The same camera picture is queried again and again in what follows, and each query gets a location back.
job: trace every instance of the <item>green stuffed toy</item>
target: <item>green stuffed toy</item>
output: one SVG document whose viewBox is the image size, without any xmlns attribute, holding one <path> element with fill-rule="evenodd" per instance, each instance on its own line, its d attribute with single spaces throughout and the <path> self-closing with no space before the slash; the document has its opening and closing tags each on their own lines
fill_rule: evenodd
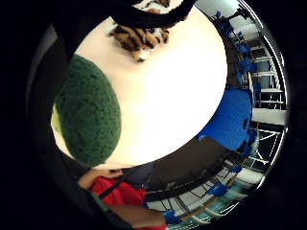
<svg viewBox="0 0 307 230">
<path fill-rule="evenodd" d="M 120 106 L 92 61 L 73 56 L 55 99 L 52 124 L 69 152 L 85 165 L 102 164 L 114 151 L 121 133 Z"/>
</svg>

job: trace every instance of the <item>tiger plush toy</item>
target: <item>tiger plush toy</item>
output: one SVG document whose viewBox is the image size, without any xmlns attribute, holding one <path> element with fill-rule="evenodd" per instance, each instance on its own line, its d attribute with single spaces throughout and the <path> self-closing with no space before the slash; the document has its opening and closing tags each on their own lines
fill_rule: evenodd
<svg viewBox="0 0 307 230">
<path fill-rule="evenodd" d="M 141 10 L 151 13 L 167 13 L 169 5 L 170 0 L 153 0 Z M 113 35 L 122 48 L 128 50 L 136 61 L 142 62 L 149 56 L 154 47 L 161 42 L 168 42 L 168 28 L 136 29 L 114 22 L 107 28 L 106 34 Z"/>
</svg>

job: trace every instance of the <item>round white table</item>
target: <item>round white table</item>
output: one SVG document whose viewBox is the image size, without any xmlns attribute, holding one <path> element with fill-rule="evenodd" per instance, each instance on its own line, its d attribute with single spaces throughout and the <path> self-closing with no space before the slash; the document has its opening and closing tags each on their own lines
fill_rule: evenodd
<svg viewBox="0 0 307 230">
<path fill-rule="evenodd" d="M 179 1 L 172 1 L 172 6 Z M 212 23 L 196 8 L 170 29 L 169 43 L 142 63 L 105 34 L 108 18 L 83 41 L 77 54 L 100 67 L 121 108 L 117 147 L 97 168 L 127 168 L 159 159 L 190 141 L 210 120 L 224 93 L 224 44 Z M 64 141 L 59 147 L 68 155 Z"/>
</svg>

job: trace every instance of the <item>person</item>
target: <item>person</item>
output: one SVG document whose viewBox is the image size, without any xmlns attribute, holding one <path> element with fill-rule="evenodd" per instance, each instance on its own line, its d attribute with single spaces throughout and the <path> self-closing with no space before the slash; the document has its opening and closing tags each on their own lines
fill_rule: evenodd
<svg viewBox="0 0 307 230">
<path fill-rule="evenodd" d="M 125 181 L 106 195 L 102 202 L 108 210 L 128 224 L 128 228 L 143 230 L 165 229 L 167 224 L 181 222 L 173 210 L 159 212 L 149 209 L 144 203 L 149 178 L 154 164 L 138 167 Z M 79 179 L 79 185 L 100 195 L 127 173 L 128 170 L 90 169 Z"/>
</svg>

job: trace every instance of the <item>red shirt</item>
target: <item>red shirt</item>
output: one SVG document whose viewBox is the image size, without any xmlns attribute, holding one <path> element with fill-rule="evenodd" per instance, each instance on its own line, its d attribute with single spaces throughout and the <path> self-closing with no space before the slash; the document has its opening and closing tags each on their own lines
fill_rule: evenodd
<svg viewBox="0 0 307 230">
<path fill-rule="evenodd" d="M 111 185 L 116 182 L 116 179 L 107 179 L 104 177 L 97 177 L 91 191 L 99 195 Z M 126 182 L 120 183 L 111 193 L 109 193 L 104 199 L 103 202 L 106 205 L 143 205 L 144 197 L 146 191 L 145 189 L 134 189 L 130 184 Z M 160 226 L 144 227 L 138 228 L 139 230 L 164 230 L 167 224 L 162 224 Z"/>
</svg>

